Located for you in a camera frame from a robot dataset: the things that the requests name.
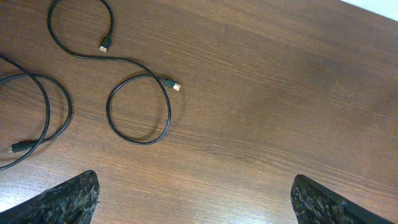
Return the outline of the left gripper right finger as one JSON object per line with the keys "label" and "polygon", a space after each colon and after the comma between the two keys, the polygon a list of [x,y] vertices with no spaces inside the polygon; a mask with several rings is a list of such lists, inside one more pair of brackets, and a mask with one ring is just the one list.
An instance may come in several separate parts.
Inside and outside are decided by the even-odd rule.
{"label": "left gripper right finger", "polygon": [[290,201],[299,223],[390,223],[302,174],[295,176]]}

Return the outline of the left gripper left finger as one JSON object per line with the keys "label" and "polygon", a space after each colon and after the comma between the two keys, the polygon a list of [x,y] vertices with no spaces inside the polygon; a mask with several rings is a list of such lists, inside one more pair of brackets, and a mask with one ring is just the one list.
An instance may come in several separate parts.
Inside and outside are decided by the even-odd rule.
{"label": "left gripper left finger", "polygon": [[87,170],[1,212],[1,223],[90,223],[99,195],[96,172]]}

